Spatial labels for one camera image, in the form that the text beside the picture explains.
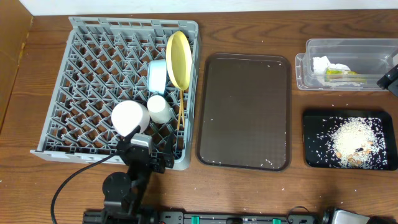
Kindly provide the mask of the white rice food scraps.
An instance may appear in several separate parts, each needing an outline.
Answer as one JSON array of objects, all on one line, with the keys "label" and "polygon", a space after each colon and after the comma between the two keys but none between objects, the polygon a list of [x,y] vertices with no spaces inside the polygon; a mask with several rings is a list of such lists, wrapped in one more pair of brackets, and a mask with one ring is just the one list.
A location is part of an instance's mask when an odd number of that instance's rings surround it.
[{"label": "white rice food scraps", "polygon": [[315,133],[311,147],[314,165],[327,168],[387,168],[387,147],[379,118],[337,117],[321,119],[321,130]]}]

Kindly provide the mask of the wooden chopstick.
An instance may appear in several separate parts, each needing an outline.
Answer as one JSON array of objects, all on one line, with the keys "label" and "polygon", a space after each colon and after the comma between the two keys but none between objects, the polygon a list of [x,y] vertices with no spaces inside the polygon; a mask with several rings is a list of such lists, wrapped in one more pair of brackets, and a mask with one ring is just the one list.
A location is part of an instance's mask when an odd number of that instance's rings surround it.
[{"label": "wooden chopstick", "polygon": [[183,127],[185,128],[185,107],[184,107],[184,91],[180,90],[180,113]]},{"label": "wooden chopstick", "polygon": [[179,91],[180,93],[180,104],[179,104],[179,111],[178,111],[178,120],[177,120],[177,131],[180,129],[181,117],[183,113],[183,92],[182,90]]}]

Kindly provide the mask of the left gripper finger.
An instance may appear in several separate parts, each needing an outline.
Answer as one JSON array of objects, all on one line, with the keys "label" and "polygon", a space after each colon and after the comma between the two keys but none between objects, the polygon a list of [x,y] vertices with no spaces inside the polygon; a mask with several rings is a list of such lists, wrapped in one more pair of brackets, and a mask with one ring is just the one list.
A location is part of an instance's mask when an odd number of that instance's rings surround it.
[{"label": "left gripper finger", "polygon": [[134,137],[135,134],[139,133],[141,127],[138,125],[136,126],[127,136],[125,136],[122,140],[120,140],[120,146],[128,146],[131,143],[131,139]]},{"label": "left gripper finger", "polygon": [[174,150],[173,150],[174,139],[175,139],[174,133],[170,133],[163,150],[165,167],[169,169],[172,169],[174,167],[174,159],[175,159]]}]

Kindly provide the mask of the orange snack wrapper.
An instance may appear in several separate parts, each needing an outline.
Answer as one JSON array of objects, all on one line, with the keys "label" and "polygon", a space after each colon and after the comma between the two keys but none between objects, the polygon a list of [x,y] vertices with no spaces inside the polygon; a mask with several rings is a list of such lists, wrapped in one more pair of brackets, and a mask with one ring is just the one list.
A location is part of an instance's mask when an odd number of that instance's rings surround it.
[{"label": "orange snack wrapper", "polygon": [[326,70],[325,75],[326,82],[354,82],[354,83],[366,83],[366,79],[361,78],[356,72],[350,70],[337,70],[330,69]]}]

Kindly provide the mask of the white napkin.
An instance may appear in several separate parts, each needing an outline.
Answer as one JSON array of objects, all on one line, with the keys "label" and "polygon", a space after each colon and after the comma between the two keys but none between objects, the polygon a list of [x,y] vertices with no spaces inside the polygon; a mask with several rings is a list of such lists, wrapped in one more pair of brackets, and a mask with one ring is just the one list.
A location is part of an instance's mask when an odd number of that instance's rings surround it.
[{"label": "white napkin", "polygon": [[340,63],[331,63],[327,56],[323,57],[313,57],[313,74],[317,78],[317,80],[324,86],[344,86],[344,85],[352,85],[352,86],[360,86],[366,83],[354,83],[354,82],[326,82],[325,75],[326,70],[330,69],[337,69],[337,70],[350,70],[352,71],[349,66],[340,64]]}]

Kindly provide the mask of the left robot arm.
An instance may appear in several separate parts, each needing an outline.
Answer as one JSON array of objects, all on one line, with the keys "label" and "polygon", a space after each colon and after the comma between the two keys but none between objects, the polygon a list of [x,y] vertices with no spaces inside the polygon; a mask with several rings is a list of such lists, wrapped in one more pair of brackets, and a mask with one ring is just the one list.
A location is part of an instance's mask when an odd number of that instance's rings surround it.
[{"label": "left robot arm", "polygon": [[117,153],[128,166],[127,172],[114,172],[103,182],[104,209],[102,223],[158,223],[159,213],[141,205],[153,172],[163,174],[174,166],[174,133],[166,138],[163,151],[153,160],[150,148],[153,141],[139,135],[137,126],[116,146]]}]

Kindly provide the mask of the pink saucer plate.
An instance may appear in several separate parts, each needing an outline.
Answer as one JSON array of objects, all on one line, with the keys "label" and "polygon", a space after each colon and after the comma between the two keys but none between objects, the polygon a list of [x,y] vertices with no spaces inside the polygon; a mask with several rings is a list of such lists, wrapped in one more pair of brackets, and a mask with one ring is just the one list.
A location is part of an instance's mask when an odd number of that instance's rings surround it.
[{"label": "pink saucer plate", "polygon": [[147,108],[136,101],[122,101],[117,104],[111,113],[111,122],[117,133],[123,137],[130,134],[136,127],[143,133],[150,121]]}]

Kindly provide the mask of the yellow plate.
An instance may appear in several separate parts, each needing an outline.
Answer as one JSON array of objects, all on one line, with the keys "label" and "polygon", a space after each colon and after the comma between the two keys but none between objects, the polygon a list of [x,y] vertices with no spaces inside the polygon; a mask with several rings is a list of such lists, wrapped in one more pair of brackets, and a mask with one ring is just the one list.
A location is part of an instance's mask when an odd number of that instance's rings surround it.
[{"label": "yellow plate", "polygon": [[187,90],[190,84],[192,53],[185,34],[172,34],[166,46],[167,73],[175,88]]}]

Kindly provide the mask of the light blue bowl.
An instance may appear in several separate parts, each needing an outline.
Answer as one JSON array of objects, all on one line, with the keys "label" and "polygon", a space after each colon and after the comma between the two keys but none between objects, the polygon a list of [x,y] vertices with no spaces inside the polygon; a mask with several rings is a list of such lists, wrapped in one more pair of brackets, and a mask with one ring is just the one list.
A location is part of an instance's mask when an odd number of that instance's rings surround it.
[{"label": "light blue bowl", "polygon": [[166,59],[151,61],[148,67],[148,90],[154,94],[163,95],[166,83]]}]

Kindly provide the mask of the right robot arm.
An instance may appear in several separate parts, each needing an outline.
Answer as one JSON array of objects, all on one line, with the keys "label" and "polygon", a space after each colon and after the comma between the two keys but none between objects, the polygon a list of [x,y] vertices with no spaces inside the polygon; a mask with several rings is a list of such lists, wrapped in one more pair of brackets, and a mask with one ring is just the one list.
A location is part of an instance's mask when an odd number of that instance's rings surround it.
[{"label": "right robot arm", "polygon": [[[397,65],[389,70],[382,78],[377,81],[377,85],[383,90],[387,89],[397,96]],[[395,224],[391,218],[386,217],[367,217],[358,215],[339,208],[330,208],[324,212],[322,224]]]}]

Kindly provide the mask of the cream white cup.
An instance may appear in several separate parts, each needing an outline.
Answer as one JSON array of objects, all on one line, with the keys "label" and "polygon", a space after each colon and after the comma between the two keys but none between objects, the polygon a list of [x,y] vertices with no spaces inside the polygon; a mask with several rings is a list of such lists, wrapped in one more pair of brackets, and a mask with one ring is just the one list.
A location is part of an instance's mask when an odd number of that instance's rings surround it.
[{"label": "cream white cup", "polygon": [[172,118],[172,116],[170,115],[170,105],[160,95],[153,95],[148,99],[147,109],[150,118],[155,123],[168,123]]}]

